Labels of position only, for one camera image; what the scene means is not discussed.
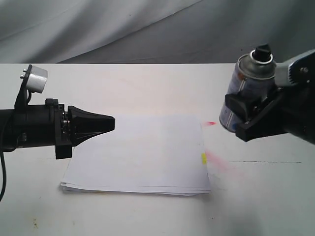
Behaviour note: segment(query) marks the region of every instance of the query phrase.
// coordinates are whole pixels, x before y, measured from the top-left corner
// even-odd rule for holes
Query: spray paint can
[[[248,99],[264,99],[274,85],[276,64],[270,47],[262,45],[241,56],[232,74],[227,94],[239,93]],[[223,104],[220,123],[228,131],[235,132],[235,124],[243,122]]]

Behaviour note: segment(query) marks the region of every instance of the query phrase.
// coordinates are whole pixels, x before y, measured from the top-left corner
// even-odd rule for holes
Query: black spray cap
[[[270,60],[271,49],[268,44],[261,45],[255,48],[252,57],[261,62],[267,62]]]

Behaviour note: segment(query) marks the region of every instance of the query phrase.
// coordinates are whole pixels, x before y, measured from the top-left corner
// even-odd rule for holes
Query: table surface
[[[13,108],[27,65],[1,64],[0,107]],[[46,98],[100,114],[195,114],[219,121],[232,64],[42,64]],[[285,134],[248,143],[219,124],[203,128],[210,195],[64,193],[69,159],[53,147],[5,153],[2,236],[297,236],[315,232],[315,146]]]

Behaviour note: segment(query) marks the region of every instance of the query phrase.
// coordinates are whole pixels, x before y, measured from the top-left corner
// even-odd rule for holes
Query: robotic arm
[[[114,130],[115,119],[59,104],[57,99],[46,99],[44,105],[28,105],[32,93],[42,93],[47,71],[29,65],[24,70],[21,88],[14,109],[0,110],[0,157],[3,172],[0,201],[6,186],[3,152],[16,148],[55,146],[56,159],[72,157],[72,147],[83,141]]]
[[[291,133],[315,144],[315,50],[277,63],[275,84],[263,101],[227,94],[226,106],[242,123],[236,136],[245,142]]]

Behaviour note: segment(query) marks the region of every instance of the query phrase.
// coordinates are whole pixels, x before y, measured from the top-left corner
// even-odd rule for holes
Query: metal can
[[[248,99],[264,99],[274,85],[276,64],[268,45],[257,47],[251,53],[241,56],[232,74],[227,94],[239,93]],[[223,104],[220,117],[221,125],[235,132],[235,124],[244,122]]]

